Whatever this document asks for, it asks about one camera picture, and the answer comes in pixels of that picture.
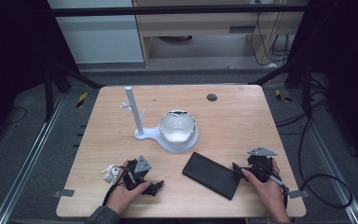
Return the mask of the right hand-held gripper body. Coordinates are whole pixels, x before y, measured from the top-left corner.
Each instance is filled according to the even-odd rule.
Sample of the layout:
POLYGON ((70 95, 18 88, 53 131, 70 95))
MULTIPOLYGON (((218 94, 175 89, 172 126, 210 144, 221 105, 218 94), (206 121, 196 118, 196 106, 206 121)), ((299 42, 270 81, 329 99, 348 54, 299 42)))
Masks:
POLYGON ((277 156, 276 152, 265 147, 257 147, 248 150, 247 153, 249 154, 247 159, 249 167, 246 167, 246 170, 252 173, 260 182, 266 183, 272 176, 277 176, 272 165, 272 157, 277 156))

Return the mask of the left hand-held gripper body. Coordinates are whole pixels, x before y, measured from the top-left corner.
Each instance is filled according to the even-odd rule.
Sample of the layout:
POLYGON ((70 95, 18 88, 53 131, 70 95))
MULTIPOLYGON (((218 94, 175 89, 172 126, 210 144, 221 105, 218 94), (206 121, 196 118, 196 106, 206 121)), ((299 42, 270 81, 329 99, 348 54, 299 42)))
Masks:
POLYGON ((151 165, 144 156, 140 156, 138 159, 128 161, 123 172, 123 181, 126 189, 133 190, 140 184, 144 183, 144 177, 150 170, 151 165))

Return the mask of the black case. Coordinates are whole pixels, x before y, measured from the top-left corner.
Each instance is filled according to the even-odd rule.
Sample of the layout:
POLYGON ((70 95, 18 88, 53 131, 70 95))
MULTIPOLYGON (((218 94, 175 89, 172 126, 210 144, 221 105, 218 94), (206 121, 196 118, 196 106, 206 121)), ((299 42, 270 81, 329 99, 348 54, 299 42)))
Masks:
POLYGON ((229 200, 240 183, 234 171, 197 152, 191 155, 182 174, 229 200))

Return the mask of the person's left hand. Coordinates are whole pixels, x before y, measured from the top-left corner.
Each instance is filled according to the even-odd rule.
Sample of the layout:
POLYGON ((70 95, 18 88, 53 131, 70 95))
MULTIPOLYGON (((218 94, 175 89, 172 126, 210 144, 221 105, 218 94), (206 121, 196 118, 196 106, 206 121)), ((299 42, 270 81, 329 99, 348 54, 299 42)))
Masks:
POLYGON ((144 182, 135 189, 128 190, 125 186, 124 180, 119 179, 116 183, 116 187, 110 193, 105 205, 117 214, 121 215, 131 202, 149 186, 149 182, 144 182))

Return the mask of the person's right hand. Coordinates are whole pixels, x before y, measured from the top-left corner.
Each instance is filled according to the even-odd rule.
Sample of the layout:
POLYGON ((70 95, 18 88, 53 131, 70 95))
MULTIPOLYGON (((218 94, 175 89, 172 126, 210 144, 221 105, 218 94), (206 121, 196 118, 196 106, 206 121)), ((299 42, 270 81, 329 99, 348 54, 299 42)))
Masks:
POLYGON ((270 219, 272 217, 288 217, 282 196, 282 187, 269 180, 266 183, 260 182, 252 173, 241 170, 251 185, 255 188, 261 203, 267 209, 270 219))

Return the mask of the small white crumpled item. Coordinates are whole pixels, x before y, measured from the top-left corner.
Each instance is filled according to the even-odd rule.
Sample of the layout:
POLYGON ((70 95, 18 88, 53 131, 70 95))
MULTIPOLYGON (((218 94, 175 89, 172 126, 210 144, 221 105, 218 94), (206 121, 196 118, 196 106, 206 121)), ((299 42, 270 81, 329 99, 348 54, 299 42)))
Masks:
POLYGON ((103 180, 107 183, 115 183, 119 173, 120 167, 118 165, 111 164, 107 168, 101 171, 103 180))

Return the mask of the white stand with pole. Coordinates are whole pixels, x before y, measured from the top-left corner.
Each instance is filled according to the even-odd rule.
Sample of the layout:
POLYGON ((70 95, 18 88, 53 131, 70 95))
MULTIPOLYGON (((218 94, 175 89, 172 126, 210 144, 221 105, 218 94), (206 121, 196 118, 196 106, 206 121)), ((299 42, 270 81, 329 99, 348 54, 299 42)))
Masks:
POLYGON ((121 108, 127 108, 133 115, 136 130, 134 131, 134 137, 138 140, 154 140, 156 141, 162 148, 171 153, 184 153, 190 150, 193 146, 196 145, 199 138, 199 130, 196 122, 196 130, 194 132, 193 137, 184 143, 170 143, 168 142, 160 133, 159 125, 153 128, 145 127, 142 123, 142 118, 144 117, 145 112, 138 112, 138 107, 136 105, 136 100, 132 91, 132 87, 126 86, 124 88, 129 102, 122 103, 121 108))

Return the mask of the grey tape piece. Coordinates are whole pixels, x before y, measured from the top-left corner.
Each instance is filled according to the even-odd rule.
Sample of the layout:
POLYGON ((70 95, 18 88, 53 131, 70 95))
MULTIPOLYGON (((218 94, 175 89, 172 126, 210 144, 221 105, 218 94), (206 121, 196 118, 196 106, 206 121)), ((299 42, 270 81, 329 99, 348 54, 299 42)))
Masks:
POLYGON ((306 190, 293 190, 293 191, 290 191, 288 193, 289 197, 291 199, 294 199, 294 198, 306 198, 306 197, 309 197, 309 193, 306 191, 306 190))
POLYGON ((73 189, 59 189, 53 193, 55 198, 72 197, 75 194, 73 189))

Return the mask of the yellow black striped tape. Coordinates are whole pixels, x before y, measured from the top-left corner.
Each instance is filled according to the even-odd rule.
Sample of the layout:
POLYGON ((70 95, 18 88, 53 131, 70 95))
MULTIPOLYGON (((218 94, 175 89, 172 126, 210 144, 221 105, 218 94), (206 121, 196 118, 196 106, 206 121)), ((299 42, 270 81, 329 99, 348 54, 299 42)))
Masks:
POLYGON ((88 96, 87 92, 82 92, 80 94, 79 99, 78 99, 77 104, 76 104, 76 108, 81 108, 82 107, 82 105, 84 104, 87 96, 88 96))
POLYGON ((291 102, 293 102, 290 97, 284 97, 284 96, 282 95, 281 91, 279 91, 279 90, 275 90, 275 96, 276 96, 277 99, 282 100, 282 101, 284 101, 284 102, 286 102, 286 103, 291 103, 291 102))

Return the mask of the black metal stand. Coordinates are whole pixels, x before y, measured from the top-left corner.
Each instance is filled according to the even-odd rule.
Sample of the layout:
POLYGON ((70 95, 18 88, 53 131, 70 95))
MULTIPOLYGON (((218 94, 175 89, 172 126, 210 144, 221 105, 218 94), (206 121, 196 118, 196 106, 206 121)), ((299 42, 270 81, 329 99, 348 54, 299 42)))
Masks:
POLYGON ((311 117, 311 104, 310 104, 310 64, 307 60, 292 60, 291 62, 275 69, 264 77, 250 82, 250 85, 262 86, 269 80, 287 73, 288 77, 284 81, 287 88, 295 87, 299 81, 302 81, 302 109, 308 118, 311 117))
POLYGON ((46 99, 46 118, 49 121, 54 112, 53 90, 52 84, 55 84, 59 92, 68 92, 71 90, 71 84, 67 80, 67 76, 73 77, 78 81, 86 84, 93 89, 100 89, 102 84, 82 76, 79 72, 70 69, 62 64, 48 65, 44 71, 44 86, 45 86, 45 99, 46 99))

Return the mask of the dark curtain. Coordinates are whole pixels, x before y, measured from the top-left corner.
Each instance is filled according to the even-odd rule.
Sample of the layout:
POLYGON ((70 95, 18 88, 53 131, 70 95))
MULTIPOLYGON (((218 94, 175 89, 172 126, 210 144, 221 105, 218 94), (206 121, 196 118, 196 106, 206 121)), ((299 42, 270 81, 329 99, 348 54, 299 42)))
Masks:
POLYGON ((43 38, 56 63, 78 70, 57 21, 35 14, 49 9, 48 0, 0 0, 0 126, 18 94, 44 82, 41 53, 30 32, 43 38))
POLYGON ((358 0, 309 0, 291 57, 327 76, 327 96, 358 154, 358 0))

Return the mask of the white cabinet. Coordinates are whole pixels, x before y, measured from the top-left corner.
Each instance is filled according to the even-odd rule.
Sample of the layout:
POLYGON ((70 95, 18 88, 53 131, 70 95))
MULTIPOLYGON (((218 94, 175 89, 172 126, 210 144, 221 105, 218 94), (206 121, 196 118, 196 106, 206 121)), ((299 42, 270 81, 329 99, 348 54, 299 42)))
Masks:
MULTIPOLYGON (((48 0, 52 9, 132 7, 131 0, 48 0)), ((77 64, 142 63, 136 19, 127 16, 57 17, 77 64)))

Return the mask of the wooden desk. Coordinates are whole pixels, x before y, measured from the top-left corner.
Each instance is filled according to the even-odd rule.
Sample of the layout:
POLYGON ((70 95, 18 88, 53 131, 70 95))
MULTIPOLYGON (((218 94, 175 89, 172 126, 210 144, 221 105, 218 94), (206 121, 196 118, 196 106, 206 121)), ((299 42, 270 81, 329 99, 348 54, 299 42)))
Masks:
MULTIPOLYGON (((222 5, 289 5, 308 0, 131 0, 136 7, 222 6, 222 5)), ((256 60, 272 59, 269 52, 278 35, 294 35, 302 21, 301 12, 254 12, 139 15, 140 36, 234 35, 245 34, 256 60)))

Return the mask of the black horizontal bar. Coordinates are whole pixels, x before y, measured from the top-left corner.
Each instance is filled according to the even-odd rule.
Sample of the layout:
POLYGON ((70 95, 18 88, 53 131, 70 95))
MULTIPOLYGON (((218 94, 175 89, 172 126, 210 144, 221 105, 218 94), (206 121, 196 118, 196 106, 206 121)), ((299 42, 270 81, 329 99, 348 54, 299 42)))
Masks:
POLYGON ((50 9, 55 17, 80 16, 127 16, 127 15, 170 15, 208 13, 254 13, 254 12, 301 12, 308 8, 304 4, 294 5, 222 5, 222 6, 168 6, 168 7, 98 7, 50 9))

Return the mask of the aluminium floor rail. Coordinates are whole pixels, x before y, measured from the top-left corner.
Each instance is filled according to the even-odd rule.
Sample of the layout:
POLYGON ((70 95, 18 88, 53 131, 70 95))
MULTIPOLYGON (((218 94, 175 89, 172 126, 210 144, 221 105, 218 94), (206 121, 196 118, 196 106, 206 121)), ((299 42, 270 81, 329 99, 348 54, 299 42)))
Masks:
POLYGON ((18 199, 20 198, 23 189, 29 179, 31 172, 46 144, 54 124, 62 111, 62 105, 67 94, 59 93, 56 102, 53 105, 53 112, 49 119, 47 119, 34 140, 34 144, 30 149, 21 169, 19 170, 11 188, 9 189, 5 199, 0 205, 0 224, 7 224, 13 209, 15 208, 18 199))
POLYGON ((344 210, 351 223, 358 224, 358 202, 350 188, 344 186, 344 184, 347 183, 344 175, 339 170, 332 155, 329 153, 318 129, 311 123, 311 119, 308 116, 305 116, 303 120, 305 122, 305 127, 301 139, 303 140, 305 135, 310 138, 310 141, 314 145, 315 152, 321 160, 335 193, 340 200, 340 204, 344 206, 344 210))

